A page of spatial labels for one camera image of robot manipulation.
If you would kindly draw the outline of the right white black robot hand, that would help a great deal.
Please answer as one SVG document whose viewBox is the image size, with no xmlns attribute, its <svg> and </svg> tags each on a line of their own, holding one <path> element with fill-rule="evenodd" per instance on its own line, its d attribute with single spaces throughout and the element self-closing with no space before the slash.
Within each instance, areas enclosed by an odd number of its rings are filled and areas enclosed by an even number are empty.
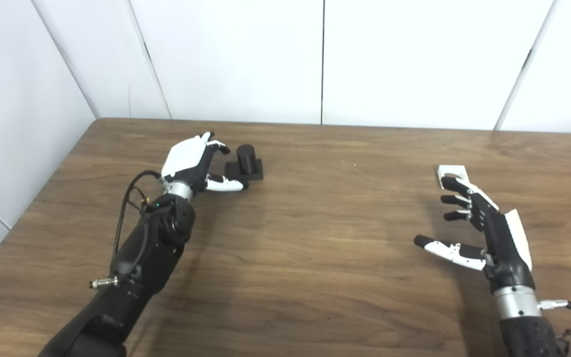
<svg viewBox="0 0 571 357">
<path fill-rule="evenodd" d="M 445 221 L 468 221 L 483 234 L 485 246 L 440 241 L 424 235 L 417 235 L 414 244 L 459 266 L 482 271 L 491 292 L 514 286 L 535 290 L 532 257 L 517 210 L 501 212 L 483 190 L 467 180 L 442 176 L 440 182 L 442 188 L 455 192 L 441 196 L 441 201 L 461 207 L 444 214 Z"/>
</svg>

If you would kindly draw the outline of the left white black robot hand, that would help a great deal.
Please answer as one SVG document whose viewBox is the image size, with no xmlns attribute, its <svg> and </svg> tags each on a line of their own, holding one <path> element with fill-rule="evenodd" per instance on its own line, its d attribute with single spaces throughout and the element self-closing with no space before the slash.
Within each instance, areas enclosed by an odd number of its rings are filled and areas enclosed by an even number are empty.
<svg viewBox="0 0 571 357">
<path fill-rule="evenodd" d="M 230 153 L 226 144 L 212 139 L 214 135 L 206 132 L 172 147 L 161 170 L 162 179 L 166 181 L 165 193 L 190 201 L 205 190 L 234 192 L 248 189 L 246 181 L 231 180 L 209 172 L 216 152 Z"/>
</svg>

